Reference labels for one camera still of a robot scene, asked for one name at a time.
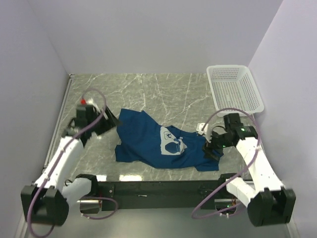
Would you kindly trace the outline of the blue printed t shirt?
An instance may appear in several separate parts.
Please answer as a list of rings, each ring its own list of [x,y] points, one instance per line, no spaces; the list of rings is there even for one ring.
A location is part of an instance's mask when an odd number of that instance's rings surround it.
[[[116,129],[121,143],[117,162],[140,161],[156,169],[194,167],[199,172],[217,171],[218,162],[204,157],[205,138],[195,132],[158,124],[145,111],[121,109]]]

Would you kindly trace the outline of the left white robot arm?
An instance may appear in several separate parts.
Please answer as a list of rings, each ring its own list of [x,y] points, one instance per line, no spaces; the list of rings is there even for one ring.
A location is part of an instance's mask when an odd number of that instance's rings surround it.
[[[77,163],[92,135],[102,135],[120,124],[109,108],[100,110],[94,104],[82,104],[63,130],[58,149],[41,176],[21,191],[21,202],[28,224],[61,226],[69,208],[82,197],[99,196],[96,175],[80,174],[69,187],[66,177]]]

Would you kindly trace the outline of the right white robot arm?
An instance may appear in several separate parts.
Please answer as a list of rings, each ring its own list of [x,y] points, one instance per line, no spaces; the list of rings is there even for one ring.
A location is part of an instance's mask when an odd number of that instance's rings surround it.
[[[240,111],[223,117],[225,132],[219,134],[208,123],[199,123],[196,132],[204,136],[203,151],[208,159],[219,161],[224,148],[235,147],[246,167],[232,175],[221,175],[217,188],[206,202],[217,193],[224,198],[231,195],[247,208],[250,222],[255,227],[288,224],[291,220],[296,195],[286,188],[273,171],[262,147],[259,132],[244,125]]]

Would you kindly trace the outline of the white plastic laundry basket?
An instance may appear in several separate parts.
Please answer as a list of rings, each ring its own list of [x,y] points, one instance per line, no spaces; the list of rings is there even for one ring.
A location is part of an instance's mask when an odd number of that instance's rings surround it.
[[[212,65],[207,67],[211,94],[217,111],[236,108],[250,115],[264,111],[264,104],[248,67]]]

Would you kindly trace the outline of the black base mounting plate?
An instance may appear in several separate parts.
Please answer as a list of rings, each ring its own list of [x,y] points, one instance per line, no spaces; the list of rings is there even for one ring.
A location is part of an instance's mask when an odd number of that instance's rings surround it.
[[[194,208],[223,180],[98,182],[97,193],[84,199],[112,198],[119,209]]]

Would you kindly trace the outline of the aluminium frame rail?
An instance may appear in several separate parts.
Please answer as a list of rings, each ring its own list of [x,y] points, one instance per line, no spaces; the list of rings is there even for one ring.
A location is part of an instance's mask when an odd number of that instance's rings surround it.
[[[49,160],[50,160],[50,154],[51,154],[52,150],[54,149],[55,137],[56,137],[58,130],[59,130],[59,127],[60,127],[59,123],[61,121],[61,116],[62,116],[62,113],[64,111],[64,105],[65,105],[66,98],[67,98],[67,95],[69,93],[69,88],[70,88],[70,85],[71,85],[72,80],[74,78],[74,75],[75,74],[68,74],[68,78],[66,81],[67,85],[66,85],[66,88],[65,88],[65,91],[63,94],[63,99],[62,99],[62,102],[60,104],[60,108],[58,110],[58,117],[55,120],[54,131],[52,133],[52,137],[51,137],[51,140],[49,143],[48,151],[47,151],[41,172],[43,172],[45,170],[45,168],[47,167]],[[18,223],[18,226],[17,226],[17,229],[16,229],[16,232],[15,232],[15,235],[14,235],[14,238],[27,238],[28,235],[29,235],[28,225],[27,225],[27,222],[25,221],[24,213],[22,213],[21,218],[20,218],[19,223]]]

